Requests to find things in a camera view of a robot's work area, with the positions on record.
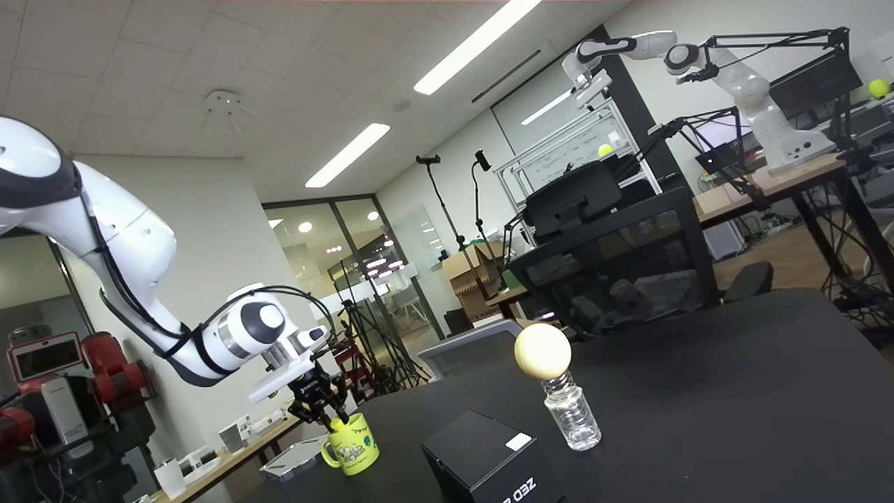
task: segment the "black box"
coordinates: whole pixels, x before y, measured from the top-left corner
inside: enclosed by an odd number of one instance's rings
[[[564,500],[537,442],[489,415],[462,412],[422,443],[441,491],[458,503]]]

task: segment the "glass window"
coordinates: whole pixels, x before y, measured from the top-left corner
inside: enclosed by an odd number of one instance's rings
[[[410,355],[441,333],[374,199],[272,207],[268,219],[296,285],[350,326],[385,391],[422,382]]]
[[[438,333],[429,316],[415,268],[402,256],[385,217],[371,199],[339,201],[336,204],[346,231],[359,245],[359,263],[389,310],[394,330],[410,352],[438,341]]]

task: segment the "label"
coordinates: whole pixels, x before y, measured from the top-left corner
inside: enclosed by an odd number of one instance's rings
[[[510,447],[510,450],[521,450],[521,447],[525,447],[528,442],[532,442],[532,436],[518,432],[518,436],[512,436],[512,439],[507,442],[507,447]]]

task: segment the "tennis ball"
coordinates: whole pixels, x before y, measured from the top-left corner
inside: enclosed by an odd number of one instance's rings
[[[605,143],[605,145],[598,145],[595,158],[606,158],[613,152],[616,152],[613,143]]]
[[[885,80],[885,77],[871,77],[869,80],[869,95],[871,98],[883,99],[888,91],[892,91],[892,80]]]

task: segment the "plastic water bottle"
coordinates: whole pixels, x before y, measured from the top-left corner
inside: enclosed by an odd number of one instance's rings
[[[542,380],[549,410],[553,412],[571,450],[593,450],[605,432],[591,410],[586,394],[564,370],[556,380]]]

